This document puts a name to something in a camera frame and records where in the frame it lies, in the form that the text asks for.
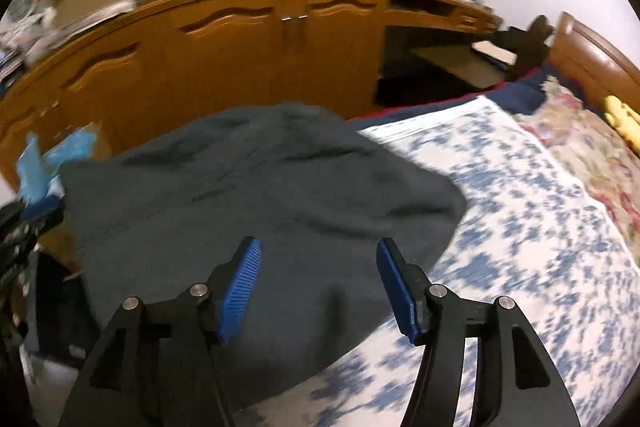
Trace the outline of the black fleece garment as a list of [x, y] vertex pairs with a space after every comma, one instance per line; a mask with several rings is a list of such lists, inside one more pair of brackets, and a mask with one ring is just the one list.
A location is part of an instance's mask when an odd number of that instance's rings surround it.
[[459, 187], [306, 105], [239, 107], [134, 150], [60, 171], [99, 324], [128, 296], [177, 296], [242, 239], [262, 264], [239, 335], [224, 349], [237, 410], [318, 374], [390, 315], [375, 264], [389, 237], [430, 269], [466, 209]]

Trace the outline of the light blue plastic bag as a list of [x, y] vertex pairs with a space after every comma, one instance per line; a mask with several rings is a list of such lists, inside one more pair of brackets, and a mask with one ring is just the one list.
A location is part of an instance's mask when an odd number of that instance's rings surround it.
[[58, 179], [60, 168], [66, 162], [93, 158], [98, 141], [98, 129], [86, 126], [73, 131], [51, 150], [42, 153], [38, 135], [28, 132], [25, 148], [15, 164], [20, 180], [18, 198], [27, 205], [44, 199]]

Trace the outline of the blue floral bed sheet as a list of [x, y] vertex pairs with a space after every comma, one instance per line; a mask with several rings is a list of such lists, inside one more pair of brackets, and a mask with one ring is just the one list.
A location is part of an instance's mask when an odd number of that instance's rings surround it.
[[[468, 209], [432, 281], [515, 300], [544, 342], [579, 421], [612, 411], [639, 363], [639, 271], [605, 207], [486, 98], [391, 124], [370, 140], [450, 176]], [[422, 351], [382, 324], [303, 384], [236, 415], [241, 426], [397, 426]]]

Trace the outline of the pink floral quilt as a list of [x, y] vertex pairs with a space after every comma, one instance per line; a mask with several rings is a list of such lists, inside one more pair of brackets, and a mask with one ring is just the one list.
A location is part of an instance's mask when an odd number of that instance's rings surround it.
[[602, 202], [634, 260], [639, 259], [639, 157], [603, 119], [555, 77], [541, 86], [544, 103], [516, 121]]

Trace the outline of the wooden desk cabinet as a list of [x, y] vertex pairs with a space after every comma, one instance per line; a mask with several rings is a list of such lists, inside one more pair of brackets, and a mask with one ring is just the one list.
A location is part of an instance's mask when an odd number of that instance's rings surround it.
[[97, 124], [113, 153], [200, 117], [302, 102], [372, 114], [387, 33], [481, 39], [491, 9], [460, 0], [157, 0], [65, 43], [1, 102], [1, 173], [27, 135], [47, 150]]

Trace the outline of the yellow Pikachu plush toy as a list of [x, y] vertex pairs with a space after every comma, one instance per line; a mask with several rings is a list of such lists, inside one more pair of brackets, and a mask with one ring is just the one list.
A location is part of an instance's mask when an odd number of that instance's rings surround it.
[[639, 114], [614, 95], [603, 100], [604, 117], [608, 124], [637, 155], [640, 154]]

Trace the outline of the dark wooden chair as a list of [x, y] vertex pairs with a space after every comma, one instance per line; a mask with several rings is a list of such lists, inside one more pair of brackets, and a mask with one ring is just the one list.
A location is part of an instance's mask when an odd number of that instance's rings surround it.
[[538, 15], [526, 30], [510, 26], [487, 40], [472, 44], [472, 51], [504, 72], [504, 80], [513, 82], [542, 65], [550, 48], [546, 41], [554, 28], [548, 17]]

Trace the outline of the wooden bed headboard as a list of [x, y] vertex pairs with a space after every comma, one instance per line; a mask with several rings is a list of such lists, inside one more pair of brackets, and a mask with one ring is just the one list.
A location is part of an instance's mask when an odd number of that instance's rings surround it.
[[640, 72], [631, 60], [567, 12], [561, 13], [555, 29], [548, 60], [580, 84], [588, 104], [601, 108], [604, 99], [614, 95], [639, 112]]

